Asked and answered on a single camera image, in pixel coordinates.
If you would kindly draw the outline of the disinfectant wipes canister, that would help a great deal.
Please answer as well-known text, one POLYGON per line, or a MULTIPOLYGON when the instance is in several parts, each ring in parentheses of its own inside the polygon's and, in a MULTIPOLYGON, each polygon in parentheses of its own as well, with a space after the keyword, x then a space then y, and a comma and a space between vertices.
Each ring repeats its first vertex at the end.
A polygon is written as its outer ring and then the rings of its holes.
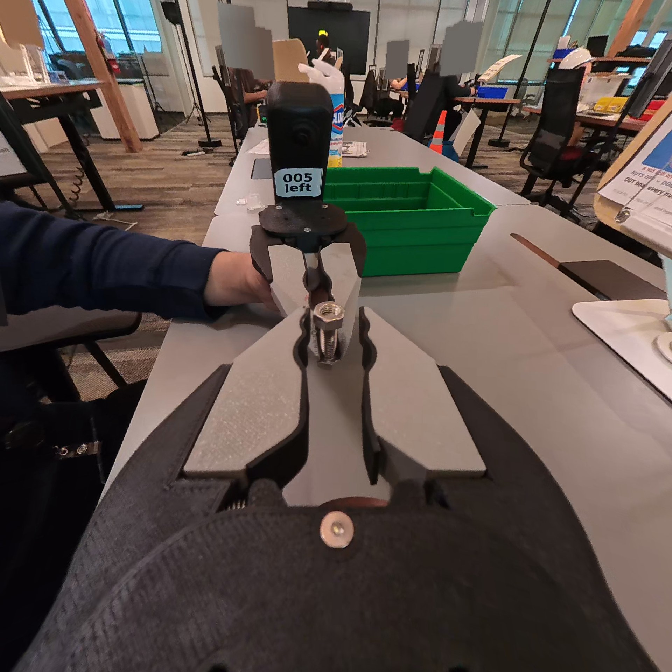
POLYGON ((298 71, 306 74, 311 83, 321 85, 331 96, 333 107, 328 168, 342 166, 343 116, 345 113, 345 78, 340 69, 321 58, 313 65, 298 64, 298 71))

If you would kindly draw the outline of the person's black chair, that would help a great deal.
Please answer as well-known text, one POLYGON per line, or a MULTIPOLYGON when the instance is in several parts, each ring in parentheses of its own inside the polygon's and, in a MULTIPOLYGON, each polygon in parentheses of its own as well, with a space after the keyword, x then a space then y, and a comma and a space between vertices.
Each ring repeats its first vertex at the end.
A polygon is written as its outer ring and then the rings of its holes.
POLYGON ((98 342, 135 332, 141 313, 49 307, 26 315, 10 315, 1 328, 1 354, 28 367, 38 389, 53 402, 79 402, 79 391, 60 350, 84 346, 117 388, 128 383, 99 347, 98 342))

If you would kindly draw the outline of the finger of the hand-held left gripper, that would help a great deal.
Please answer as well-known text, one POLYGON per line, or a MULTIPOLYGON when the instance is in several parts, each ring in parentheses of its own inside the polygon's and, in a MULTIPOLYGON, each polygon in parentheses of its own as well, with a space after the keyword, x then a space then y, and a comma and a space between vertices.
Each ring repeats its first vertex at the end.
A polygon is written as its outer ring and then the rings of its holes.
POLYGON ((283 318, 298 308, 310 306, 310 290, 306 287, 307 262, 303 252, 287 245, 268 247, 272 280, 272 298, 283 318))
POLYGON ((320 252, 327 296, 344 309, 345 316, 354 316, 357 309, 361 277, 350 243, 332 243, 320 252))

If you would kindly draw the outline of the person's left hand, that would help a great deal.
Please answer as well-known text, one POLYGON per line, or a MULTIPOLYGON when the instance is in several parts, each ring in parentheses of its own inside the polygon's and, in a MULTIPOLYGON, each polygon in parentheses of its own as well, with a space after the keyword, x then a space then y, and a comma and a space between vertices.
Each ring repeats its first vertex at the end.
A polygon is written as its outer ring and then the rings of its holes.
POLYGON ((258 273, 249 253, 218 252, 208 273, 204 303, 218 308, 260 304, 274 313, 280 312, 269 281, 258 273))

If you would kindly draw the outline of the white folding stand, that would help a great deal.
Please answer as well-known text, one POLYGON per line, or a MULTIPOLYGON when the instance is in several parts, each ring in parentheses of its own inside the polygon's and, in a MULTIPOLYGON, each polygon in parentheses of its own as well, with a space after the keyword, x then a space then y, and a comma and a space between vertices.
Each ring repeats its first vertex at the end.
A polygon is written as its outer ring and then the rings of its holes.
POLYGON ((574 316, 665 398, 671 399, 671 260, 662 257, 667 300, 577 303, 574 316))

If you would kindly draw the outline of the green plastic bin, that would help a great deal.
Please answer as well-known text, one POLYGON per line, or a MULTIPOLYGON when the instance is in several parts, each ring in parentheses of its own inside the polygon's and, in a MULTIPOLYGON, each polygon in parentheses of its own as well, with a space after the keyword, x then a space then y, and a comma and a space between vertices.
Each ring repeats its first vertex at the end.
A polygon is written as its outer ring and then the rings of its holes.
POLYGON ((439 167, 328 169, 324 200, 362 233, 364 277, 460 272, 496 209, 439 167))

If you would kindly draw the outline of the person's left forearm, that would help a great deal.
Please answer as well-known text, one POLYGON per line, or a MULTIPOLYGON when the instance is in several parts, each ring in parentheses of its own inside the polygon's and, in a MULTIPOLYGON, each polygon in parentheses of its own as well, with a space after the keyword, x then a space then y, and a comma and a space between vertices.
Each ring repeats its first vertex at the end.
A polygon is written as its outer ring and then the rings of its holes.
POLYGON ((10 315, 59 306, 214 321, 226 308, 208 306, 204 291, 218 253, 1 202, 1 291, 10 315))

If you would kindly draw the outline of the white cabinet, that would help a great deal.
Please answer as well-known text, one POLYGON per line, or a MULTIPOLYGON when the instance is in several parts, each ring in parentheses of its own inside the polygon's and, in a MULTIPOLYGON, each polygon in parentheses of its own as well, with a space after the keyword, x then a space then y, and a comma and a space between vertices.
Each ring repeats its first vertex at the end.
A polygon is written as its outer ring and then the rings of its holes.
MULTIPOLYGON (((120 84, 122 96, 130 113, 132 122, 142 141, 154 140, 160 136, 153 108, 149 101, 145 84, 141 82, 120 84)), ((101 107, 90 110, 99 135, 104 140, 120 140, 110 109, 102 93, 98 93, 101 107)))

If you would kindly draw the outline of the large silver hex nut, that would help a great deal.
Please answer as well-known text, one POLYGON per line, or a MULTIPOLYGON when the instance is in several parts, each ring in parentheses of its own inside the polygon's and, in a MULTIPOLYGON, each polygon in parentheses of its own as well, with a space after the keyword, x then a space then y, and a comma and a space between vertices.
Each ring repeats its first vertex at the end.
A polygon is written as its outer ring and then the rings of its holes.
POLYGON ((333 301, 317 304, 313 309, 313 323, 319 331, 337 331, 343 326, 344 307, 333 301))

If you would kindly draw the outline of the thick silver bolt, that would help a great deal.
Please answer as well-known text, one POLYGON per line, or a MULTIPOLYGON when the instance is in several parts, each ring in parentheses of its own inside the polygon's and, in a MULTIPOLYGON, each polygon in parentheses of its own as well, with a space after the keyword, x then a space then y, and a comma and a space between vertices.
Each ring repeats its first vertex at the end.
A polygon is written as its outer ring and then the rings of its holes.
POLYGON ((315 329, 316 359, 320 366, 332 366, 341 359, 340 331, 336 329, 315 329))

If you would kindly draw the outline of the black floor lamp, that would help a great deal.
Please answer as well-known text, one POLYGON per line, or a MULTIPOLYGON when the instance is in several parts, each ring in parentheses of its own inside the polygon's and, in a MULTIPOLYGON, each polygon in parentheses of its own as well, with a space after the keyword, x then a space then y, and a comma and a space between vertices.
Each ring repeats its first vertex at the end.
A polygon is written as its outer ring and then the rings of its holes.
MULTIPOLYGON (((540 19, 538 21, 538 25, 537 25, 534 37, 532 39, 530 48, 529 48, 528 53, 527 53, 527 57, 525 59, 524 65, 521 69, 519 79, 517 80, 516 90, 514 92, 514 99, 521 100, 519 94, 520 94, 520 91, 522 89, 523 80, 525 79, 527 68, 528 68, 528 66, 530 64, 530 61, 532 59, 533 51, 536 47, 536 43, 537 43, 538 38, 540 36, 540 33, 541 33, 541 30, 542 30, 544 21, 546 19, 546 15, 547 15, 547 12, 549 10, 551 2, 552 1, 546 1, 545 2, 544 8, 543 8, 542 13, 540 15, 540 19)), ((509 147, 509 140, 504 139, 504 135, 505 135, 505 131, 506 131, 506 128, 507 128, 507 124, 508 124, 509 119, 511 117, 511 114, 513 112, 513 105, 514 104, 509 104, 509 106, 507 108, 507 114, 506 114, 506 117, 504 119, 503 125, 501 127, 499 136, 495 139, 490 139, 488 141, 488 145, 490 147, 495 147, 495 148, 508 148, 509 147)))
POLYGON ((194 59, 191 54, 191 48, 189 46, 189 39, 186 31, 186 24, 182 16, 181 12, 181 6, 179 1, 161 1, 161 7, 163 10, 164 17, 168 22, 170 22, 171 25, 175 27, 175 29, 180 33, 181 35, 181 44, 182 44, 182 50, 183 54, 185 55, 186 58, 186 63, 188 63, 188 71, 189 71, 189 84, 191 88, 191 92, 195 95, 195 102, 196 102, 196 109, 198 112, 198 118, 200 119, 200 122, 203 126, 203 129, 205 131, 205 139, 201 139, 198 141, 198 144, 201 148, 204 149, 206 152, 212 152, 216 148, 222 147, 222 142, 219 139, 214 139, 210 133, 210 128, 209 128, 209 123, 208 123, 208 117, 206 115, 205 109, 204 109, 204 103, 202 99, 202 95, 200 92, 200 87, 197 79, 197 74, 196 74, 196 68, 194 64, 194 59))

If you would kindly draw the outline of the white hanging sheet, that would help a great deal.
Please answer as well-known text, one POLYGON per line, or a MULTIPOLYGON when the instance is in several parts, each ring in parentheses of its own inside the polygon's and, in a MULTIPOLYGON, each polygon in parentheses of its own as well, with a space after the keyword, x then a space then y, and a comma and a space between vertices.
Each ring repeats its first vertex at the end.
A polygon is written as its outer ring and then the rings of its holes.
POLYGON ((473 109, 469 110, 462 116, 460 125, 458 126, 458 129, 454 134, 454 138, 452 139, 453 147, 458 158, 461 157, 464 149, 472 140, 476 130, 479 129, 480 125, 481 119, 473 109))

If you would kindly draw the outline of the person's body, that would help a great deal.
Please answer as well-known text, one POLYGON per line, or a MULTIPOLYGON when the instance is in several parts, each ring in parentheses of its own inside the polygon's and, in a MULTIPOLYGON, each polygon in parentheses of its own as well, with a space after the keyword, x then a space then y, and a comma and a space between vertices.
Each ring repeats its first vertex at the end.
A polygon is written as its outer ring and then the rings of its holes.
POLYGON ((39 630, 147 381, 43 403, 26 362, 1 354, 1 670, 39 630))

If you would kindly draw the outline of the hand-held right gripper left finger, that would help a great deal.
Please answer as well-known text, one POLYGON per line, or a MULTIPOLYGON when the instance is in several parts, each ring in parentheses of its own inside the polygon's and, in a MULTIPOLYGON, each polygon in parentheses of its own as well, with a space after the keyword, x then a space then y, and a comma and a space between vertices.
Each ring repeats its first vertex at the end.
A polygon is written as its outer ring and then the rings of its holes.
POLYGON ((183 467, 246 489, 285 487, 308 457, 310 312, 298 308, 235 358, 183 467))

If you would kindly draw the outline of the wooden post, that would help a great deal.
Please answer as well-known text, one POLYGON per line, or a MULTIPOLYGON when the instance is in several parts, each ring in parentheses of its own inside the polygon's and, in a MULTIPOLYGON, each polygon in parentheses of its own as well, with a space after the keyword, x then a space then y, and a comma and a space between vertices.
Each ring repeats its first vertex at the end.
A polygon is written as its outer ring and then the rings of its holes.
POLYGON ((630 46, 630 43, 636 32, 639 30, 651 4, 652 1, 630 1, 623 21, 609 47, 609 51, 606 55, 607 57, 615 58, 620 52, 630 46))
POLYGON ((113 74, 107 57, 100 46, 96 25, 85 1, 65 1, 72 22, 79 34, 89 64, 120 135, 127 153, 141 153, 143 150, 137 129, 122 96, 120 86, 113 74))

